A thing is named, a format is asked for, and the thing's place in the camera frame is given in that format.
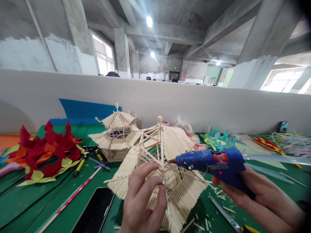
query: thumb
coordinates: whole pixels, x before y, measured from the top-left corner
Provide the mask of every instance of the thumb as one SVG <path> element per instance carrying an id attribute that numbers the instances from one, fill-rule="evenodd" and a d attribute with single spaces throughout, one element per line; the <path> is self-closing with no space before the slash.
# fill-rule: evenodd
<path id="1" fill-rule="evenodd" d="M 158 193 L 158 202 L 148 220 L 148 232 L 159 232 L 167 208 L 166 189 L 162 185 Z"/>
<path id="2" fill-rule="evenodd" d="M 243 210 L 247 210 L 249 208 L 250 201 L 252 200 L 244 192 L 230 185 L 227 185 L 224 182 L 220 183 L 220 187 L 224 191 L 224 193 L 227 194 L 227 196 L 236 203 L 238 207 Z"/>

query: green tabletop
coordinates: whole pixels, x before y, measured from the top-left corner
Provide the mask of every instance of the green tabletop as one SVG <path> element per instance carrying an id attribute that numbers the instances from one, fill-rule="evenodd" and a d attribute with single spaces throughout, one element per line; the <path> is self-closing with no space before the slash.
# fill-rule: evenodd
<path id="1" fill-rule="evenodd" d="M 65 132 L 65 125 L 54 126 L 55 132 Z M 73 124 L 72 133 L 75 137 L 83 139 L 86 146 L 93 146 L 95 143 L 88 138 L 88 134 L 101 133 L 105 130 L 100 124 Z M 43 127 L 40 128 L 37 135 L 44 136 Z M 270 165 L 251 161 L 250 163 L 261 167 L 269 168 L 278 172 L 283 172 L 294 179 L 309 185 L 310 174 L 303 172 L 291 164 L 284 164 L 288 171 L 272 167 Z M 69 204 L 69 206 L 53 221 L 45 232 L 70 232 L 84 210 L 86 204 L 91 198 L 97 187 L 105 187 L 103 182 L 111 179 L 118 170 L 121 162 L 109 163 L 110 171 L 101 169 L 90 183 L 80 192 L 80 194 Z M 55 210 L 95 171 L 96 164 L 87 160 L 77 178 L 72 177 L 72 169 L 59 175 L 54 182 L 40 183 L 29 186 L 16 187 L 17 184 L 24 181 L 24 170 L 14 171 L 0 179 L 0 230 L 1 232 L 35 232 L 54 212 Z M 276 183 L 285 193 L 287 193 L 295 202 L 299 200 L 308 200 L 309 190 L 297 183 L 294 185 L 285 183 L 273 177 L 268 178 Z M 190 221 L 195 214 L 199 220 L 195 222 L 200 226 L 205 226 L 205 217 L 208 214 L 211 227 L 210 232 L 234 232 L 224 217 L 217 211 L 212 202 L 208 199 L 212 195 L 216 201 L 236 212 L 229 213 L 241 226 L 247 224 L 260 232 L 265 232 L 262 227 L 254 221 L 245 211 L 240 210 L 229 198 L 226 201 L 216 197 L 211 187 L 208 187 L 198 199 L 195 207 L 192 209 L 188 220 Z M 123 215 L 123 201 L 118 197 L 114 198 L 112 207 L 107 216 L 102 232 L 116 232 L 114 226 L 120 226 Z M 199 232 L 197 227 L 191 226 L 186 232 Z"/>

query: blue glue gun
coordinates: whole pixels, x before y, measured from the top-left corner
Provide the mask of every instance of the blue glue gun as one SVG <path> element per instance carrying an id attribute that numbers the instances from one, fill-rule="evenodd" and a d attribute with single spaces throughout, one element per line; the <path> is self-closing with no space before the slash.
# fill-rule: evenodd
<path id="1" fill-rule="evenodd" d="M 239 172 L 245 171 L 244 159 L 237 148 L 225 149 L 223 152 L 213 152 L 212 150 L 191 151 L 170 160 L 186 170 L 198 170 L 208 172 L 226 184 L 229 184 L 244 193 L 251 199 L 255 194 L 245 185 Z"/>

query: plastic bag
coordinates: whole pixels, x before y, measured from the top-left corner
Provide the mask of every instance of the plastic bag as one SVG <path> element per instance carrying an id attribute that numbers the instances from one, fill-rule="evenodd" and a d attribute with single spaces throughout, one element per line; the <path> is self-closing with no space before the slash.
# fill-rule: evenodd
<path id="1" fill-rule="evenodd" d="M 179 115 L 178 115 L 178 117 L 177 117 L 177 123 L 176 123 L 175 125 L 173 125 L 172 127 L 181 128 L 181 129 L 183 129 L 183 130 L 186 132 L 186 134 L 192 134 L 192 133 L 194 133 L 193 130 L 192 130 L 191 125 L 189 125 L 189 124 L 184 124 L 183 122 L 181 122 L 180 116 L 179 116 Z"/>

